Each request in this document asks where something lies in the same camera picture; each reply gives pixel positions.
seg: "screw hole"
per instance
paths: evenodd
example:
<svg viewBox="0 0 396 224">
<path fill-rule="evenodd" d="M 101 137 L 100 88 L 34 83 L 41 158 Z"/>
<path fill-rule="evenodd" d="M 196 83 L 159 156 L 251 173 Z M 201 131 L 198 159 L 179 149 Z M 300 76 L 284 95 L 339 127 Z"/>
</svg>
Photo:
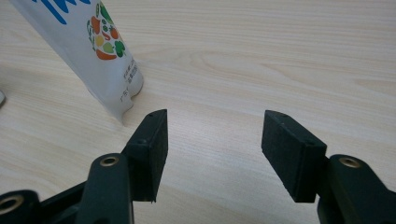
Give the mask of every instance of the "screw hole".
<svg viewBox="0 0 396 224">
<path fill-rule="evenodd" d="M 23 196 L 12 195 L 0 201 L 0 215 L 14 211 L 23 203 Z"/>
<path fill-rule="evenodd" d="M 106 157 L 100 161 L 102 166 L 112 166 L 119 162 L 119 158 L 117 157 Z"/>
<path fill-rule="evenodd" d="M 355 161 L 354 159 L 343 157 L 340 158 L 340 162 L 343 163 L 347 167 L 351 168 L 359 168 L 361 167 L 361 164 L 358 161 Z"/>
</svg>

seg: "wooden table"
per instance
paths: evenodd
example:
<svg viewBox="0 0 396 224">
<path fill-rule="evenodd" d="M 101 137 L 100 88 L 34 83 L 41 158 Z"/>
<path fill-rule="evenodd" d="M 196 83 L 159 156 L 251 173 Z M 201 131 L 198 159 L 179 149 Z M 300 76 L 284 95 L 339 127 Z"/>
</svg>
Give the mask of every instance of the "wooden table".
<svg viewBox="0 0 396 224">
<path fill-rule="evenodd" d="M 318 223 L 262 155 L 266 109 L 297 119 L 327 155 L 368 162 L 396 190 L 394 1 L 105 1 L 145 78 L 124 126 L 8 2 L 0 3 L 0 194 L 41 199 L 120 152 L 167 108 L 169 155 L 142 223 Z"/>
</svg>

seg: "fruit illustration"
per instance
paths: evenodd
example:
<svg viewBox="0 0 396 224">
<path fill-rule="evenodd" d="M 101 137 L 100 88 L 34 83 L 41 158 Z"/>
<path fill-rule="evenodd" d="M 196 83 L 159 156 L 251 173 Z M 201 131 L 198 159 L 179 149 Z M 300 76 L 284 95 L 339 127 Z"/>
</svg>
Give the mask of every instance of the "fruit illustration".
<svg viewBox="0 0 396 224">
<path fill-rule="evenodd" d="M 105 6 L 96 4 L 95 15 L 87 21 L 92 49 L 101 60 L 114 60 L 125 55 L 125 45 Z"/>
<path fill-rule="evenodd" d="M 100 32 L 100 21 L 96 19 L 95 17 L 91 17 L 91 24 L 92 24 L 92 29 L 93 31 L 99 35 Z"/>
<path fill-rule="evenodd" d="M 96 50 L 96 55 L 102 60 L 113 60 L 117 58 L 117 55 L 106 54 L 99 49 Z"/>
<path fill-rule="evenodd" d="M 108 15 L 108 12 L 102 2 L 100 3 L 100 13 L 108 21 L 108 23 L 114 24 L 113 20 L 111 20 L 110 15 Z"/>
<path fill-rule="evenodd" d="M 95 41 L 96 41 L 96 46 L 101 47 L 105 40 L 103 39 L 103 37 L 101 35 L 97 35 L 95 38 Z"/>
<path fill-rule="evenodd" d="M 111 37 L 113 37 L 114 39 L 118 39 L 119 38 L 119 32 L 117 31 L 116 28 L 110 26 L 110 34 Z"/>
<path fill-rule="evenodd" d="M 125 46 L 122 44 L 121 41 L 116 41 L 114 42 L 114 44 L 116 45 L 117 56 L 122 57 L 125 51 Z"/>
<path fill-rule="evenodd" d="M 106 53 L 114 53 L 113 46 L 110 43 L 108 43 L 108 42 L 103 45 L 103 50 Z"/>
</svg>

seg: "black plastic part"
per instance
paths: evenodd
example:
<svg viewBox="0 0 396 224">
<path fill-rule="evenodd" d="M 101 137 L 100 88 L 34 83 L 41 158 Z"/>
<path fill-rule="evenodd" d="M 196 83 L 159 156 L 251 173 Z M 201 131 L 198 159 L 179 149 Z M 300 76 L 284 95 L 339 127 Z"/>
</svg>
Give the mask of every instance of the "black plastic part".
<svg viewBox="0 0 396 224">
<path fill-rule="evenodd" d="M 0 196 L 0 223 L 41 223 L 38 196 L 31 190 L 18 190 Z"/>
<path fill-rule="evenodd" d="M 334 155 L 327 172 L 345 223 L 396 223 L 396 196 L 367 163 Z"/>
<path fill-rule="evenodd" d="M 41 202 L 40 216 L 47 223 L 74 223 L 85 182 Z"/>
<path fill-rule="evenodd" d="M 155 202 L 168 154 L 166 109 L 146 115 L 121 153 L 130 166 L 132 200 Z"/>
<path fill-rule="evenodd" d="M 262 152 L 296 203 L 313 203 L 326 144 L 288 115 L 265 111 Z"/>
<path fill-rule="evenodd" d="M 128 163 L 119 153 L 96 159 L 91 166 L 76 224 L 129 224 L 133 208 Z"/>
<path fill-rule="evenodd" d="M 318 202 L 318 217 L 320 224 L 343 224 L 345 223 L 339 207 L 320 198 Z"/>
</svg>

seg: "light wood grain surface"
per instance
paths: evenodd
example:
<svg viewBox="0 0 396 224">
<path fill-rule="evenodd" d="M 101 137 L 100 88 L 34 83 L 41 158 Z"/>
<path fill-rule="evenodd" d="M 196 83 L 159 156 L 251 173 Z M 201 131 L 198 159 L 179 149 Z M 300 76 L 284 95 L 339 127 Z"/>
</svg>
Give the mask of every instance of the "light wood grain surface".
<svg viewBox="0 0 396 224">
<path fill-rule="evenodd" d="M 396 190 L 396 2 L 104 1 L 145 84 L 121 126 L 8 2 L 0 3 L 0 194 L 42 200 L 120 152 L 168 109 L 169 155 L 142 223 L 318 223 L 262 155 L 266 109 L 297 119 L 327 155 L 368 162 Z"/>
</svg>

